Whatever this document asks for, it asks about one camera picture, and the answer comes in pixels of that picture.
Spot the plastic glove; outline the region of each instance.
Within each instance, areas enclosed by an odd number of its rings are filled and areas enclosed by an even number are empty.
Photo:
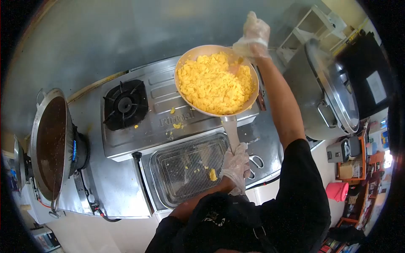
[[[243,25],[243,37],[233,44],[232,49],[245,57],[270,57],[267,51],[269,37],[270,26],[250,11]]]
[[[226,176],[235,183],[235,188],[230,192],[234,196],[245,194],[245,177],[250,176],[249,155],[246,150],[247,144],[241,142],[236,148],[235,155],[229,147],[224,156],[220,178]]]

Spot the red container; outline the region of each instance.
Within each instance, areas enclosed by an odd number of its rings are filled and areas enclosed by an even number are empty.
[[[326,187],[326,195],[328,198],[339,201],[345,201],[349,184],[345,182],[329,183]]]

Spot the wire rack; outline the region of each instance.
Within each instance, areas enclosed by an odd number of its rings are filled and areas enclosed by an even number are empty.
[[[216,133],[156,151],[149,165],[160,201],[175,208],[217,185],[219,178],[211,181],[209,172],[219,175],[228,146],[226,134]]]

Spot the frying pan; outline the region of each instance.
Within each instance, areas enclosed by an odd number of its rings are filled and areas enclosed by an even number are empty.
[[[41,103],[39,95],[44,96]],[[36,184],[58,211],[62,186],[69,177],[73,156],[73,127],[68,105],[60,89],[38,92],[37,112],[31,133],[31,163]]]
[[[250,96],[249,100],[244,103],[244,105],[240,111],[237,111],[234,114],[229,114],[229,115],[217,115],[217,114],[207,113],[207,112],[204,112],[204,111],[198,109],[192,103],[187,101],[184,94],[180,90],[180,81],[179,81],[179,77],[177,75],[177,70],[180,69],[184,65],[186,60],[196,61],[197,57],[200,55],[212,55],[214,53],[219,53],[219,52],[225,52],[228,55],[228,61],[230,63],[238,61],[238,59],[240,58],[239,55],[237,55],[231,48],[228,48],[228,47],[223,47],[223,46],[218,46],[218,45],[203,45],[203,46],[195,47],[195,48],[187,51],[185,54],[183,54],[180,57],[180,59],[178,60],[178,62],[176,64],[176,68],[175,68],[175,84],[176,84],[176,88],[177,88],[178,92],[180,93],[181,97],[192,108],[196,109],[200,113],[204,113],[209,116],[221,117],[222,126],[224,127],[225,132],[229,138],[230,148],[232,150],[232,153],[235,153],[236,148],[239,146],[239,143],[240,143],[238,133],[237,133],[236,115],[244,112],[247,109],[250,109],[252,107],[253,103],[256,101],[257,96],[259,95],[259,78],[258,78],[257,73],[254,70],[252,64],[250,63],[250,61],[248,59],[244,58],[241,65],[248,66],[250,68],[250,74],[252,75],[252,85],[254,86],[253,94]]]

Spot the scrambled eggs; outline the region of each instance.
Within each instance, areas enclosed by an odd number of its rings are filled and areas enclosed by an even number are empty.
[[[240,66],[236,75],[228,72],[228,55],[224,52],[187,60],[177,70],[179,87],[196,108],[229,115],[242,109],[254,91],[248,66]]]
[[[181,122],[178,123],[178,124],[173,124],[173,127],[176,128],[176,129],[179,129],[181,127]]]
[[[211,181],[216,181],[218,178],[217,178],[217,175],[215,174],[215,170],[214,169],[211,169],[210,170],[210,172],[209,172],[209,179],[211,180]]]

